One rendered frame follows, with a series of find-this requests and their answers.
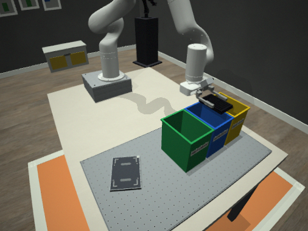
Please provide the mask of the green open-top bin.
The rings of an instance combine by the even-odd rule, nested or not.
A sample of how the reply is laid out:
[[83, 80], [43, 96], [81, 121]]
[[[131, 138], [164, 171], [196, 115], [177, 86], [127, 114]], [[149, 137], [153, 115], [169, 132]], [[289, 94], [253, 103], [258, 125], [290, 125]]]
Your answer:
[[213, 128], [185, 109], [161, 119], [161, 149], [185, 172], [206, 159]]

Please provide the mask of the yellow bin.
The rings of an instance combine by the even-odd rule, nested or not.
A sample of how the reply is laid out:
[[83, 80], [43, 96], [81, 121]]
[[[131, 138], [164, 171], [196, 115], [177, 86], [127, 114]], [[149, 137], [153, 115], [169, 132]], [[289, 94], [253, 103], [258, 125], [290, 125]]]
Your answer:
[[237, 100], [219, 92], [219, 94], [222, 94], [223, 96], [227, 97], [228, 103], [233, 105], [233, 108], [227, 111], [226, 113], [233, 116], [234, 120], [231, 122], [231, 126], [228, 131], [228, 135], [225, 140], [225, 144], [230, 143], [233, 139], [235, 139], [240, 134], [240, 130], [242, 129], [242, 125], [244, 123], [244, 120], [246, 118], [247, 112], [250, 109], [249, 106], [244, 105], [241, 102], [238, 102]]

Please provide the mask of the blue bin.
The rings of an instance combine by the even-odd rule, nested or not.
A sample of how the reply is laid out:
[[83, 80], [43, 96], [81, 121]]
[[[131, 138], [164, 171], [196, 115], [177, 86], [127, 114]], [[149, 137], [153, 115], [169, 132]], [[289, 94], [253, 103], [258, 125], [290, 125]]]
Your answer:
[[194, 103], [184, 109], [215, 130], [212, 133], [206, 155], [206, 158], [208, 158], [224, 146], [234, 117], [227, 113], [219, 114], [200, 102]]

